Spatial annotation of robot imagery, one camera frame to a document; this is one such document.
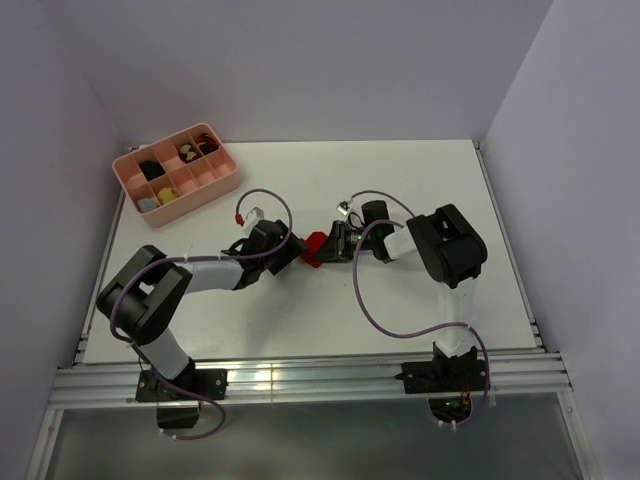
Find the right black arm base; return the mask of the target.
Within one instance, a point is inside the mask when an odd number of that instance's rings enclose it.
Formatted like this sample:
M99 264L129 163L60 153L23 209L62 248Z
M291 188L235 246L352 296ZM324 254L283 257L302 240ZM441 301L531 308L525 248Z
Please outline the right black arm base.
M490 383L486 362L472 350L464 356L437 355L425 362L405 362L395 376L408 395L426 394L431 414L439 424L453 429L474 413L472 394L487 399Z

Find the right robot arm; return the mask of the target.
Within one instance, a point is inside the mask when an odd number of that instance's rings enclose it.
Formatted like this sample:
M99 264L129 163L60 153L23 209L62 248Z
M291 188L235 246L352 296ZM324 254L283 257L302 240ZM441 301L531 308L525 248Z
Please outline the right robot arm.
M432 280L438 285L438 305L445 326L432 327L434 353L444 357L433 365L435 383L452 390L468 374L461 359L481 345L472 332L476 282L488 259L484 240L453 204L444 205L431 215L410 214L404 225L391 222L387 203L366 202L357 223L349 200L338 206L346 216L335 220L330 231L314 232L306 240L306 263L319 267L327 263L355 262L363 251L388 264L418 254Z

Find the red Santa sock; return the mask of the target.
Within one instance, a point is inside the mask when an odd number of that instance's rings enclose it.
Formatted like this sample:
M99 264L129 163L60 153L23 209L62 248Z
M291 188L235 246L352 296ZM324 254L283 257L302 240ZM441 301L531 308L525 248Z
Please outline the red Santa sock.
M312 232L306 239L303 240L304 244L306 245L306 249L300 255L300 258L312 268L319 268L322 265L322 262L314 260L313 257L325 244L327 239L328 236L324 232Z

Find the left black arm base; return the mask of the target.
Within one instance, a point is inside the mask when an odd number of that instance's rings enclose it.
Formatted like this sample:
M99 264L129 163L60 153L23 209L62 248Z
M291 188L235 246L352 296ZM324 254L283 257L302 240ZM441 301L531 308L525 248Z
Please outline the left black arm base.
M138 378L134 400L139 404L156 404L156 423L163 434L177 440L199 440L220 431L227 414L220 404L225 399L226 369L187 368L173 380L154 369L143 370ZM200 420L205 405L220 414L216 426L203 433L188 433Z

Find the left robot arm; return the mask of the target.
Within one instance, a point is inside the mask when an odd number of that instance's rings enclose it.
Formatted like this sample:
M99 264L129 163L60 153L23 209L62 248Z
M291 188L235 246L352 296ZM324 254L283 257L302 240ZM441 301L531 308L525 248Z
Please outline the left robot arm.
M278 274L307 249L281 221L259 220L248 236L220 257L168 257L153 245L141 247L99 293L96 306L114 335L147 360L159 374L159 388L183 399L195 386L193 360L169 324L182 298L209 290L238 291L263 272Z

